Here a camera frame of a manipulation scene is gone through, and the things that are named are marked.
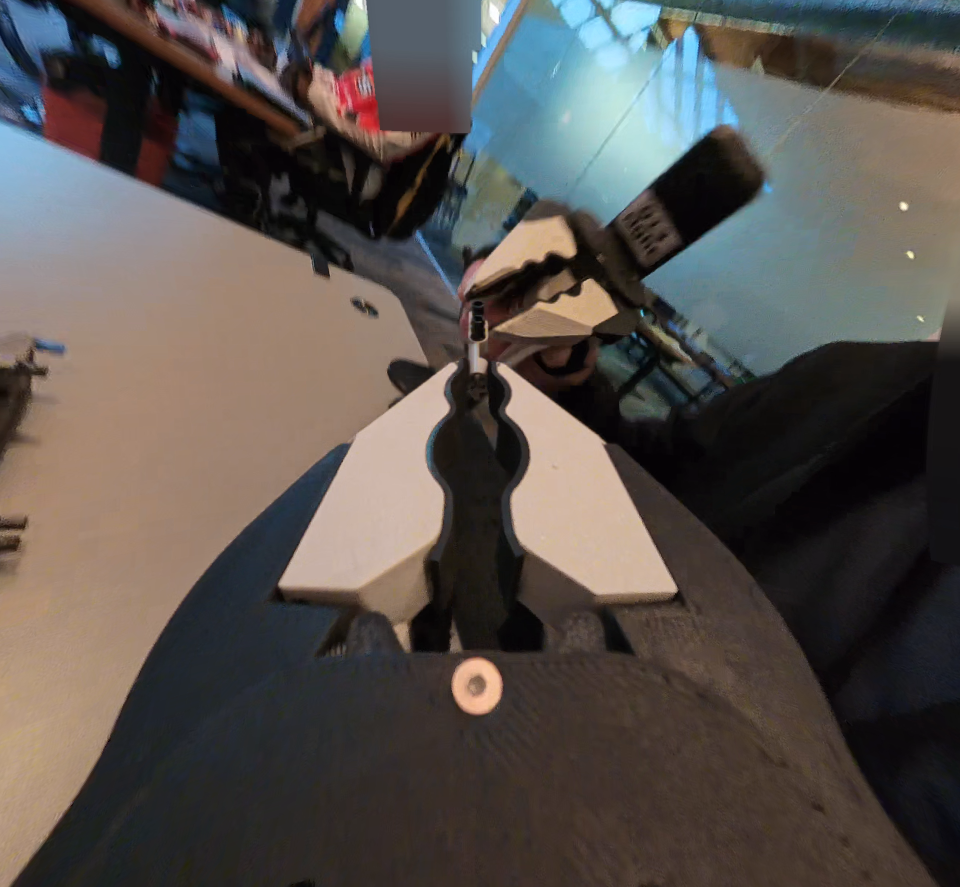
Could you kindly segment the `person's right forearm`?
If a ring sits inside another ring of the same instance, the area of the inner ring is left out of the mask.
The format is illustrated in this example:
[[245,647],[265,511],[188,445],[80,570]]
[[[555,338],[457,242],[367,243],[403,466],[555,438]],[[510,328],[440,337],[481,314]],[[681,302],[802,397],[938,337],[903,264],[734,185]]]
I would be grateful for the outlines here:
[[926,492],[939,342],[835,341],[665,418],[625,417],[598,372],[558,401],[733,550],[903,487]]

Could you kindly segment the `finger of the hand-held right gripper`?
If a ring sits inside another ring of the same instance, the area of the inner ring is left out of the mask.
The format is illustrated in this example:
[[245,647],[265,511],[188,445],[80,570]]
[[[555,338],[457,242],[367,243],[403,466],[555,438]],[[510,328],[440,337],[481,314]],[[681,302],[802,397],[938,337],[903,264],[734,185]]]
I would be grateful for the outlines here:
[[582,284],[500,322],[491,336],[504,344],[532,348],[571,347],[592,337],[619,338],[631,333],[641,309],[619,303],[599,284]]
[[468,279],[465,300],[552,304],[601,295],[597,264],[582,229],[566,216],[521,221]]

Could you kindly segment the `black base plate assembly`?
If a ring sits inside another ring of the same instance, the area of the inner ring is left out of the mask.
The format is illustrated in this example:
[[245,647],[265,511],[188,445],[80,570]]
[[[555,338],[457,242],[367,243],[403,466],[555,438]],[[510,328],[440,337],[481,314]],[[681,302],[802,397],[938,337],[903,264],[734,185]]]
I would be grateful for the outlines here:
[[[34,399],[37,382],[48,377],[46,361],[66,356],[67,346],[27,332],[6,332],[1,337],[1,465],[18,442]],[[1,563],[6,568],[21,552],[30,525],[27,513],[10,507],[7,484],[2,480]]]

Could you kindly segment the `black holed beam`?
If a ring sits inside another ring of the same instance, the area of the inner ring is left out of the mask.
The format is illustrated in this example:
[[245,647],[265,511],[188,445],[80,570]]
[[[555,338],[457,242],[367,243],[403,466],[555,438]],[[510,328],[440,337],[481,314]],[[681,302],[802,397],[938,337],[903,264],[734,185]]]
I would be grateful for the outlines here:
[[465,350],[469,389],[472,390],[471,396],[475,399],[482,398],[487,389],[487,341],[488,322],[485,303],[480,299],[474,299],[469,305]]

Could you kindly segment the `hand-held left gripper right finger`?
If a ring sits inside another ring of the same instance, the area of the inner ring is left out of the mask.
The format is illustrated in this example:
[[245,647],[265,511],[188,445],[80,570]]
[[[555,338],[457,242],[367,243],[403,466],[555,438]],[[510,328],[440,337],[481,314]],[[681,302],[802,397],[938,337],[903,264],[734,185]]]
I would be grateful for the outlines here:
[[501,499],[502,648],[541,649],[548,630],[679,595],[606,442],[507,365],[488,369]]

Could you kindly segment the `person's right hand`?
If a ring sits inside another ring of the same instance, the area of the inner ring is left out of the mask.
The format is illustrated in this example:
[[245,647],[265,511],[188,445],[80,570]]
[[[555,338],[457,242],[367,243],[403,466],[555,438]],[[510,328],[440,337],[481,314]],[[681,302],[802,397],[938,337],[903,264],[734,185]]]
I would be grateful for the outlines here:
[[522,361],[517,372],[536,389],[552,396],[590,380],[596,370],[598,350],[595,339],[570,347],[548,347]]

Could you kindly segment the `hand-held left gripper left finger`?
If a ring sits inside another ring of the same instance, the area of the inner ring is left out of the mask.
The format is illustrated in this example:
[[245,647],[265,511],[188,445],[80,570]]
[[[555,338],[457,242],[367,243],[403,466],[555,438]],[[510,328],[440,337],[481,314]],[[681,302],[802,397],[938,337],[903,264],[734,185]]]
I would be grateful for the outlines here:
[[452,510],[433,451],[467,378],[442,368],[356,434],[281,574],[285,602],[378,613],[412,648],[458,643],[438,590]]

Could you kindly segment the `silver air duct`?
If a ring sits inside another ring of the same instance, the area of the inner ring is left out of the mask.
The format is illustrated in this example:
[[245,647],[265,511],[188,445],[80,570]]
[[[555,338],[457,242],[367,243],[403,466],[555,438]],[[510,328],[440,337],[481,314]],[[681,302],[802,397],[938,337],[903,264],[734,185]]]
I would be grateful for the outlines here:
[[636,0],[817,36],[958,54],[959,0]]

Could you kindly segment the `person's dark clothing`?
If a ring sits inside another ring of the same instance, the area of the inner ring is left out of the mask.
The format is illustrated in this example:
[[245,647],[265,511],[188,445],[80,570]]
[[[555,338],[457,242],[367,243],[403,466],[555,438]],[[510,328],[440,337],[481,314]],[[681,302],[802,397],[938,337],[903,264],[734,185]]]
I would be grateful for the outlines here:
[[904,486],[786,545],[734,550],[814,670],[883,808],[939,885],[959,875],[958,563]]

